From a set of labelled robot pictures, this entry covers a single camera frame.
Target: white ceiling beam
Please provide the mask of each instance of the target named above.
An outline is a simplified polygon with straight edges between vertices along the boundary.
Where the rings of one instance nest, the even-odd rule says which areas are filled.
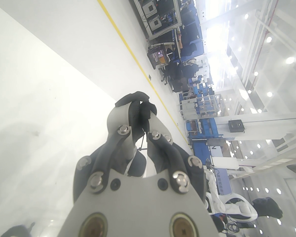
[[[275,15],[296,29],[296,18],[292,17],[290,14],[281,9],[276,9]]]
[[[237,16],[244,15],[248,13],[249,11],[255,10],[255,9],[261,9],[263,0],[252,0],[248,3],[245,3],[243,5],[240,5],[238,8],[234,8],[232,10],[229,10],[213,19],[207,20],[203,23],[201,23],[201,29],[202,31],[206,30],[207,28],[213,27],[217,24],[221,24],[224,22],[227,22],[229,20],[234,19]]]

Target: metal frame cabinet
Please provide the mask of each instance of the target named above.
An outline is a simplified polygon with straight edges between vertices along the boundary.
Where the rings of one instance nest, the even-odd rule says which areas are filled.
[[[176,24],[173,24],[173,25],[171,25],[169,27],[166,27],[163,30],[161,30],[161,31],[153,34],[152,31],[151,31],[151,29],[150,29],[150,26],[148,24],[146,15],[144,14],[144,12],[142,10],[139,1],[138,0],[133,0],[133,1],[134,1],[135,5],[136,5],[136,8],[137,8],[137,10],[139,12],[139,15],[140,15],[142,21],[144,23],[144,26],[145,26],[146,31],[147,31],[148,36],[149,36],[149,40],[153,40],[153,39],[159,37],[160,35],[163,35],[163,34],[165,34],[165,33],[167,33],[167,32],[169,32],[169,31],[171,31],[171,30],[173,30],[173,29],[175,29],[175,28],[177,28],[177,27],[179,27],[179,26],[182,25],[181,14],[180,14],[180,7],[179,7],[179,4],[178,4],[178,0],[173,0],[174,8],[175,8],[175,16],[176,16],[176,19],[177,19],[177,23]]]

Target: white robot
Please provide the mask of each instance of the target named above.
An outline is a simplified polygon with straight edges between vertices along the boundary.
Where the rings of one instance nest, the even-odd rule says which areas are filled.
[[[58,237],[218,236],[203,204],[202,163],[173,142],[148,99],[136,92],[115,104],[106,143],[77,163],[74,206]],[[135,147],[144,133],[157,171],[148,178]]]
[[[257,211],[241,195],[230,193],[218,195],[216,177],[212,169],[204,166],[209,192],[206,192],[205,207],[209,214],[224,213],[236,221],[249,222],[258,217]]]

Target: metal bolt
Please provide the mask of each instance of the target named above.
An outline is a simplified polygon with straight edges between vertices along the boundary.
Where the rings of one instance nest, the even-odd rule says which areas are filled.
[[[91,157],[89,156],[81,157],[77,162],[77,170],[81,171],[83,167],[86,167],[89,164],[91,164]]]
[[[171,142],[171,138],[168,135],[165,135],[165,139],[167,139],[167,141],[170,143]]]
[[[121,186],[121,181],[118,178],[115,178],[115,179],[112,180],[111,189],[113,191],[118,190],[120,188],[120,186]]]
[[[125,134],[127,134],[129,132],[129,127],[127,126],[127,125],[122,125],[121,127],[120,127],[120,129],[118,130],[118,133],[120,134],[120,135],[125,135]]]
[[[103,176],[103,172],[98,171],[95,172],[90,180],[90,186],[93,190],[97,189],[98,191],[102,189],[102,176]]]
[[[160,179],[158,180],[158,187],[159,187],[160,190],[162,190],[162,191],[166,191],[167,188],[168,188],[167,180],[164,179],[164,178],[160,178]]]
[[[182,171],[175,171],[173,173],[173,178],[176,179],[176,183],[179,186],[179,191],[181,193],[187,193],[190,187],[190,179],[186,173]]]
[[[160,138],[161,134],[158,131],[151,132],[152,139],[157,140]]]
[[[203,166],[202,161],[196,156],[190,156],[188,158],[187,162],[189,163],[189,165],[191,167],[196,166],[196,167],[202,168],[202,166]]]

